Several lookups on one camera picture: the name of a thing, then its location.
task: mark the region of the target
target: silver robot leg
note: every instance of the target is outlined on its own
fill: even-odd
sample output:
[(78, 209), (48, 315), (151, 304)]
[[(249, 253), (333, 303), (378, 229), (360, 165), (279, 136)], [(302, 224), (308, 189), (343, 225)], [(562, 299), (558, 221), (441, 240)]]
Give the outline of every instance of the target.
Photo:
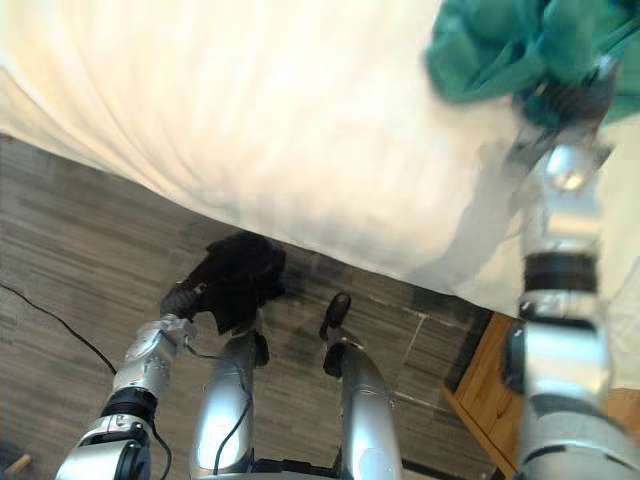
[[(220, 354), (196, 420), (190, 466), (194, 480), (213, 474), (246, 472), (251, 465), (253, 369), (257, 338), (255, 330), (234, 336)], [(239, 427), (221, 449), (225, 438), (243, 415)]]
[(342, 328), (350, 304), (348, 295), (338, 294), (320, 329), (320, 337), (329, 345), (324, 369), (342, 378), (340, 478), (401, 480), (402, 459), (384, 380), (360, 342)]

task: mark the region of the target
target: black cable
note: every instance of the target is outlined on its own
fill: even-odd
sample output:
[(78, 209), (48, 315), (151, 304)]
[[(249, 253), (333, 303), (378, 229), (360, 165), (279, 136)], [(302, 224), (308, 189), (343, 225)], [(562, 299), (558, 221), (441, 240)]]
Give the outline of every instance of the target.
[(238, 421), (236, 422), (236, 424), (233, 426), (229, 434), (226, 437), (224, 437), (224, 440), (218, 447), (218, 451), (216, 452), (216, 463), (213, 466), (214, 475), (218, 474), (218, 466), (220, 465), (220, 456), (222, 455), (222, 450), (224, 450), (224, 447), (227, 444), (227, 442), (231, 439), (231, 437), (233, 437), (233, 434), (236, 433), (236, 430), (240, 428), (240, 425), (242, 424), (242, 420), (244, 420), (244, 417), (247, 416), (247, 412), (249, 411), (249, 407), (251, 406), (252, 403), (253, 403), (252, 398), (251, 397), (247, 398), (247, 404), (244, 406), (244, 410), (242, 410), (242, 414), (240, 415), (240, 418), (238, 418)]
[(67, 329), (67, 331), (73, 335), (75, 338), (77, 338), (78, 340), (80, 340), (82, 343), (84, 343), (85, 346), (87, 346), (93, 353), (95, 353), (96, 355), (98, 355), (98, 357), (100, 357), (100, 360), (102, 360), (104, 362), (104, 364), (107, 366), (107, 368), (111, 371), (111, 373), (113, 375), (116, 374), (116, 369), (113, 366), (113, 364), (109, 361), (109, 359), (100, 351), (98, 350), (91, 342), (89, 342), (89, 340), (87, 340), (86, 338), (84, 338), (82, 335), (80, 335), (78, 332), (76, 332), (73, 328), (71, 328), (69, 326), (69, 324), (67, 322), (65, 322), (63, 319), (61, 319), (59, 316), (57, 316), (55, 313), (50, 312), (49, 310), (42, 308), (38, 305), (36, 305), (35, 303), (33, 303), (31, 300), (29, 300), (27, 297), (25, 297), (22, 293), (20, 293), (19, 291), (17, 291), (16, 289), (9, 287), (8, 285), (5, 285), (4, 283), (0, 282), (0, 286), (2, 288), (4, 288), (5, 290), (9, 290), (11, 293), (13, 293), (14, 295), (17, 295), (18, 297), (20, 297), (25, 303), (27, 303), (28, 305), (30, 305), (31, 307), (35, 308), (36, 310), (44, 313), (45, 315), (50, 316), (51, 318), (57, 320), (58, 322), (60, 322), (60, 324)]
[[(91, 351), (93, 353), (95, 353), (98, 357), (100, 357), (100, 360), (102, 360), (105, 363), (105, 365), (109, 368), (109, 370), (111, 371), (111, 373), (113, 375), (115, 375), (117, 373), (117, 371), (116, 371), (115, 367), (113, 366), (113, 364), (111, 363), (111, 361), (100, 350), (98, 350), (97, 347), (95, 347), (91, 342), (89, 342), (89, 340), (85, 339), (82, 335), (80, 335), (73, 328), (71, 328), (69, 326), (69, 324), (67, 322), (65, 322), (62, 318), (57, 316), (55, 313), (52, 313), (49, 310), (36, 305), (31, 300), (29, 300), (25, 295), (23, 295), (22, 293), (17, 291), (15, 288), (10, 287), (8, 285), (5, 285), (2, 282), (0, 282), (0, 287), (4, 288), (5, 290), (10, 291), (11, 293), (13, 293), (14, 295), (16, 295), (18, 297), (20, 297), (25, 303), (27, 303), (31, 307), (35, 308), (36, 310), (38, 310), (38, 311), (44, 313), (45, 315), (48, 315), (51, 318), (53, 318), (53, 319), (57, 320), (58, 322), (60, 322), (60, 324), (62, 324), (62, 326), (71, 335), (73, 335), (75, 338), (80, 340), (89, 349), (91, 349)], [(172, 463), (172, 460), (173, 460), (173, 455), (171, 454), (171, 448), (169, 447), (169, 445), (167, 445), (167, 442), (164, 441), (164, 439), (160, 436), (160, 434), (156, 430), (156, 424), (155, 424), (155, 421), (153, 421), (153, 420), (151, 421), (151, 432), (153, 433), (154, 438), (158, 441), (160, 446), (164, 449), (164, 452), (165, 452), (165, 454), (167, 456), (167, 458), (165, 460), (165, 463), (164, 463), (164, 470), (162, 472), (162, 475), (160, 475), (160, 480), (165, 480), (167, 478), (167, 475), (169, 474), (169, 470), (171, 470), (171, 463)]]
[(240, 366), (237, 363), (232, 362), (232, 361), (230, 361), (230, 360), (228, 360), (228, 359), (226, 359), (224, 357), (221, 357), (220, 355), (205, 355), (205, 354), (202, 354), (202, 353), (198, 353), (187, 342), (185, 342), (185, 346), (187, 348), (187, 351), (191, 355), (193, 355), (194, 357), (204, 358), (204, 359), (209, 359), (209, 360), (219, 360), (219, 361), (226, 362), (226, 363), (229, 363), (229, 364), (233, 365), (236, 369), (238, 369), (238, 377), (240, 378), (240, 386), (241, 386), (242, 390), (244, 391), (244, 393), (247, 395), (247, 403), (244, 406), (244, 410), (242, 410), (242, 413), (240, 414), (240, 417), (238, 418), (238, 421), (233, 426), (233, 428), (228, 433), (228, 435), (226, 437), (224, 437), (224, 440), (222, 440), (222, 443), (220, 443), (220, 446), (218, 447), (218, 451), (216, 452), (216, 461), (215, 461), (214, 466), (213, 466), (213, 474), (217, 475), (218, 474), (218, 468), (220, 466), (220, 457), (222, 456), (222, 451), (224, 450), (224, 447), (229, 442), (229, 440), (231, 440), (231, 437), (233, 437), (233, 434), (236, 433), (238, 428), (240, 428), (240, 425), (242, 425), (242, 421), (244, 420), (244, 417), (247, 416), (247, 412), (249, 411), (249, 407), (253, 403), (253, 397), (251, 396), (251, 392), (249, 391), (249, 389), (246, 387), (246, 385), (244, 383), (244, 378), (243, 378), (243, 375), (242, 375), (242, 369), (240, 368)]
[(164, 453), (167, 458), (164, 461), (164, 470), (162, 471), (162, 475), (160, 475), (160, 480), (165, 480), (167, 475), (169, 475), (169, 470), (171, 470), (171, 462), (173, 460), (173, 455), (171, 454), (171, 448), (167, 445), (167, 442), (160, 436), (158, 431), (156, 430), (156, 422), (155, 420), (151, 420), (151, 433), (153, 433), (153, 437), (158, 441), (160, 446), (163, 448)]

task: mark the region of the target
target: green towel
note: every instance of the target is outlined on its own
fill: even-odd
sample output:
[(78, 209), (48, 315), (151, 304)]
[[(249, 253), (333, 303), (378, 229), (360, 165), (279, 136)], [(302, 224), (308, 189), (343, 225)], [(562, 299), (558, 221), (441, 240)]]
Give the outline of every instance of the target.
[(622, 59), (607, 121), (640, 111), (640, 0), (445, 0), (426, 61), (445, 99), (525, 91), (530, 120), (553, 126), (533, 89), (581, 82), (602, 53)]

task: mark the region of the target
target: wood-pattern floor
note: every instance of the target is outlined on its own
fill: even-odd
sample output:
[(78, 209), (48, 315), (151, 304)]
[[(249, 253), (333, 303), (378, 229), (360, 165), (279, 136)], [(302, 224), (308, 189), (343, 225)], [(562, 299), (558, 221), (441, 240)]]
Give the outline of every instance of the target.
[[(143, 187), (45, 153), (2, 142), (1, 257), (4, 283), (64, 317), (116, 368), (137, 328), (158, 314), (166, 289), (204, 247), (235, 231)], [(394, 391), (405, 458), (467, 480), (493, 464), (440, 397), (456, 383), (487, 312), (322, 255), (287, 246), (286, 297), (264, 309), (272, 360), (255, 375), (256, 453), (330, 464), (340, 444), (339, 385), (321, 368), (317, 339), (332, 296), (353, 296), (348, 325)], [(51, 478), (99, 414), (111, 375), (51, 319), (0, 291), (0, 435), (34, 457), (28, 478)], [(197, 319), (201, 351), (224, 340)], [(178, 358), (157, 425), (173, 448), (169, 478), (187, 478), (194, 415), (212, 366)], [(155, 474), (164, 457), (154, 444)]]

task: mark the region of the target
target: white bed sheet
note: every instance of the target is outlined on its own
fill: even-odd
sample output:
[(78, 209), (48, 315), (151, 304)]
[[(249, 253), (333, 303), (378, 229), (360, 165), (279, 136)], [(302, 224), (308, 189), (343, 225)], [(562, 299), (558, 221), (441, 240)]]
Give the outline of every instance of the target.
[[(515, 313), (509, 98), (449, 105), (438, 1), (2, 0), (3, 132), (191, 210)], [(640, 116), (606, 130), (616, 384), (640, 387)]]

